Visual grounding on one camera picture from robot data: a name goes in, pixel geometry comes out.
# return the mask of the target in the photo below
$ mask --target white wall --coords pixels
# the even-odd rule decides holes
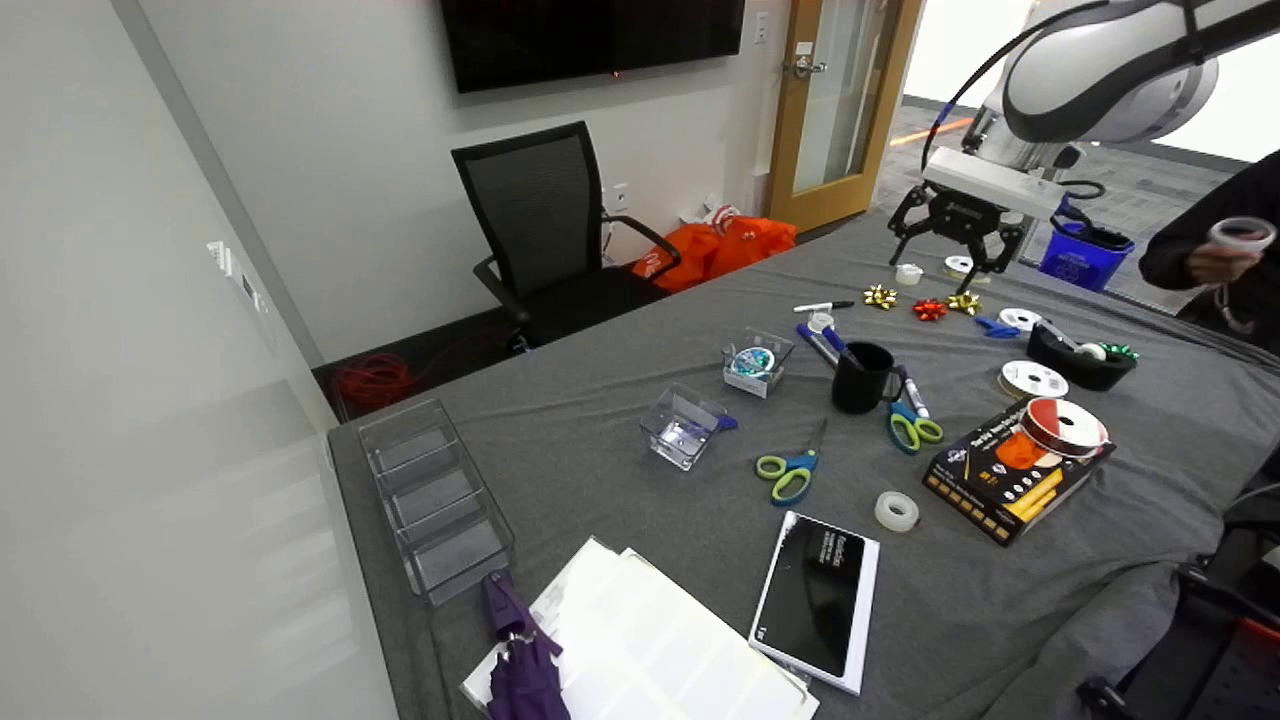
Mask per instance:
[[[971,70],[981,70],[1029,22],[1032,0],[930,0],[908,97],[947,99]],[[1280,150],[1273,120],[1273,76],[1280,70],[1280,38],[1221,55],[1221,86],[1199,116],[1182,133],[1160,137],[1170,150],[1188,150],[1227,160],[1259,160]],[[975,109],[996,88],[992,70],[960,106]]]
[[[0,97],[0,718],[391,718],[333,415],[114,6],[5,0]]]
[[[456,145],[588,120],[604,185],[629,185],[657,229],[704,196],[744,206],[788,17],[788,0],[751,0],[735,62],[456,97],[437,0],[142,6],[319,362],[491,309]]]

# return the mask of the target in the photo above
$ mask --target person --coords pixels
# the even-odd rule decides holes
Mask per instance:
[[[1280,246],[1264,251],[1217,246],[1214,225],[1227,215],[1256,215],[1280,229],[1280,153],[1239,167],[1165,225],[1147,242],[1141,272],[1155,288],[1204,288],[1182,309],[1182,320],[1280,352]]]

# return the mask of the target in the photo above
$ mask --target black box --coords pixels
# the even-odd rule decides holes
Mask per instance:
[[[1090,455],[1049,452],[1024,429],[1024,409],[1029,406],[1022,399],[996,422],[960,436],[924,471],[924,488],[947,502],[996,543],[1014,543],[1022,534],[1055,513],[1076,488],[1086,488],[1099,471],[1099,461],[1114,455],[1114,443]],[[1009,463],[1018,452],[1022,461],[1029,461],[1029,452],[1037,447],[1044,452],[1041,463]]]

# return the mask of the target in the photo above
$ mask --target wall-mounted tv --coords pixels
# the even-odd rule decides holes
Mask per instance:
[[[460,91],[735,55],[744,0],[440,0]]]

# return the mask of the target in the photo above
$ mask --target marker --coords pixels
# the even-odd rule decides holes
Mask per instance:
[[[817,301],[817,306],[798,306],[793,312],[834,312],[834,309],[851,309],[851,301]]]
[[[828,363],[841,363],[835,348],[828,348],[828,339],[817,328],[798,326],[798,338],[812,345]]]
[[[864,369],[851,352],[848,352],[848,339],[828,326],[824,328],[824,339],[835,357],[846,357],[851,369]]]

